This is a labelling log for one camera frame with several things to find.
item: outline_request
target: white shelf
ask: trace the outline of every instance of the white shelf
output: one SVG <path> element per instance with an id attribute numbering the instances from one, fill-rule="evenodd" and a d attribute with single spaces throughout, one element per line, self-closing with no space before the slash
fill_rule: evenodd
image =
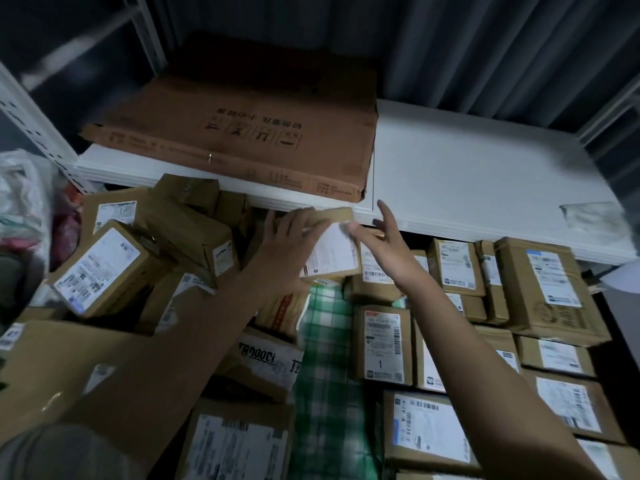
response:
<path id="1" fill-rule="evenodd" d="M 629 239 L 602 244 L 567 227 L 559 206 L 617 201 L 588 154 L 570 134 L 420 106 L 378 101 L 375 158 L 364 201 L 338 200 L 254 184 L 92 145 L 80 156 L 85 178 L 153 185 L 164 173 L 219 179 L 247 193 L 252 205 L 277 210 L 352 205 L 371 224 L 374 202 L 393 209 L 402 230 L 462 241 L 505 235 L 552 242 L 578 259 L 622 264 L 636 257 Z"/>

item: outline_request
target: hand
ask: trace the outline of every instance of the hand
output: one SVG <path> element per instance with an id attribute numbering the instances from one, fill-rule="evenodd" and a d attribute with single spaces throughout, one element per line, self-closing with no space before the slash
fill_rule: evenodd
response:
<path id="1" fill-rule="evenodd" d="M 264 287 L 269 296 L 309 292 L 311 284 L 300 279 L 300 271 L 331 224 L 325 219 L 303 234 L 313 211 L 313 208 L 293 210 L 282 218 L 277 231 L 273 229 L 274 211 L 267 213 L 262 245 L 245 271 L 255 275 L 257 285 Z"/>
<path id="2" fill-rule="evenodd" d="M 350 222 L 347 229 L 352 236 L 371 250 L 382 270 L 391 277 L 400 291 L 408 294 L 412 284 L 419 282 L 429 274 L 420 266 L 409 247 L 404 243 L 398 230 L 396 218 L 387 204 L 379 200 L 378 207 L 382 212 L 383 221 L 374 219 L 373 224 L 385 233 L 384 241 L 356 222 Z"/>

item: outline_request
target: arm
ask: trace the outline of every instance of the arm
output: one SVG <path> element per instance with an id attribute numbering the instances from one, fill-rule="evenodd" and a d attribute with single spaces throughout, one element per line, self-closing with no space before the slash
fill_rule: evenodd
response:
<path id="1" fill-rule="evenodd" d="M 309 212 L 290 212 L 274 233 L 270 211 L 262 246 L 236 279 L 215 296 L 187 292 L 179 323 L 149 340 L 61 421 L 91 428 L 148 472 L 256 310 L 272 296 L 309 291 L 300 270 L 329 224 L 303 236 Z"/>
<path id="2" fill-rule="evenodd" d="M 453 306 L 417 263 L 389 208 L 378 202 L 385 241 L 352 223 L 350 233 L 371 250 L 409 298 L 412 316 L 438 368 L 486 477 L 601 479 L 557 416 Z M 451 354 L 451 350 L 465 353 Z"/>

